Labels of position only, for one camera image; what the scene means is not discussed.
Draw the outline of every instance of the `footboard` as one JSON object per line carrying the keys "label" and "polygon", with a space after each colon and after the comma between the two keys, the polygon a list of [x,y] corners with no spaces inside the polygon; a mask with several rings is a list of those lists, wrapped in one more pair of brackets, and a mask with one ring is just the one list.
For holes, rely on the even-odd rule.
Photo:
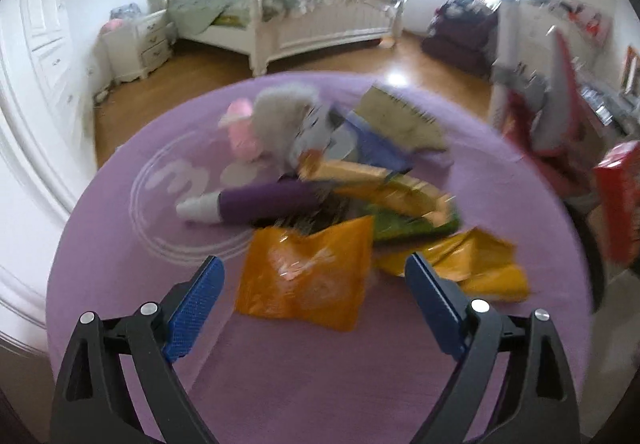
{"label": "footboard", "polygon": [[259,62],[252,62],[254,75],[266,72],[267,64],[327,46],[379,39],[402,32],[401,4],[387,13],[365,2],[320,6],[300,17],[274,19],[256,27],[256,52]]}

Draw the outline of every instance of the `white nightstand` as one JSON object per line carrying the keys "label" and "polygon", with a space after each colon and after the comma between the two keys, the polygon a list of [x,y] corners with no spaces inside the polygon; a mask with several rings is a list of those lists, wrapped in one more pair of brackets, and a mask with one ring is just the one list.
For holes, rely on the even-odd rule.
{"label": "white nightstand", "polygon": [[150,72],[171,58],[167,25],[166,11],[161,10],[127,21],[119,29],[102,36],[116,84],[147,78]]}

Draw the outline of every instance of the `white bed frame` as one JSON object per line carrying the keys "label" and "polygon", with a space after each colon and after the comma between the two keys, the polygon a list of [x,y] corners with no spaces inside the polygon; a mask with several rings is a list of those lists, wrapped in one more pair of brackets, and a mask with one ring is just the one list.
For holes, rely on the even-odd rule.
{"label": "white bed frame", "polygon": [[388,35],[395,42],[402,33],[404,1],[393,10],[380,10],[366,1],[336,3],[318,6],[297,18],[275,18],[264,23],[260,0],[251,0],[251,22],[246,29],[210,26],[201,34],[180,37],[248,55],[257,77],[267,72],[269,62],[302,52]]}

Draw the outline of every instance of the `brown floor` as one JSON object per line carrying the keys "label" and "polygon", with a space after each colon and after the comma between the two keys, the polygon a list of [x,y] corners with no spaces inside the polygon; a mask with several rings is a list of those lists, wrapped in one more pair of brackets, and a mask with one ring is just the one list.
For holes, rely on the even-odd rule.
{"label": "brown floor", "polygon": [[[395,48],[388,42],[338,46],[275,61],[269,73],[286,70],[338,70],[405,80],[439,93],[484,119],[490,85],[436,61],[420,50],[420,39],[405,34]],[[246,56],[208,45],[181,41],[175,56],[146,80],[117,87],[95,113],[100,166],[145,124],[165,111],[207,91],[251,77]]]}

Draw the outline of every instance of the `purple table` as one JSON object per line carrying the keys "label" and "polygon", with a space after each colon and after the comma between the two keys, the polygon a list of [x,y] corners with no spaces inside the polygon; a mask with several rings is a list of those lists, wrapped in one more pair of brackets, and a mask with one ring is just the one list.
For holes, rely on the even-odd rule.
{"label": "purple table", "polygon": [[[438,350],[401,279],[380,276],[357,328],[340,333],[301,321],[233,313],[249,229],[187,226],[174,205],[186,195],[274,177],[267,164],[233,163],[219,117],[238,97],[290,81],[353,106],[372,78],[296,72],[248,80],[182,104],[140,131],[100,169],[63,234],[47,295],[49,352],[57,374],[78,317],[129,315],[188,280],[204,257],[226,267],[225,289],[176,370],[222,444],[409,442],[454,363]],[[590,340],[590,296],[578,241],[558,200],[522,155],[459,107],[421,90],[404,96],[446,128],[448,169],[416,159],[413,175],[457,196],[465,228],[479,225],[514,242],[532,296],[497,305],[529,315],[544,307],[558,328],[580,391]],[[126,363],[127,377],[132,366]],[[484,429],[504,360],[471,434]],[[146,431],[159,437],[142,390],[130,382]]]}

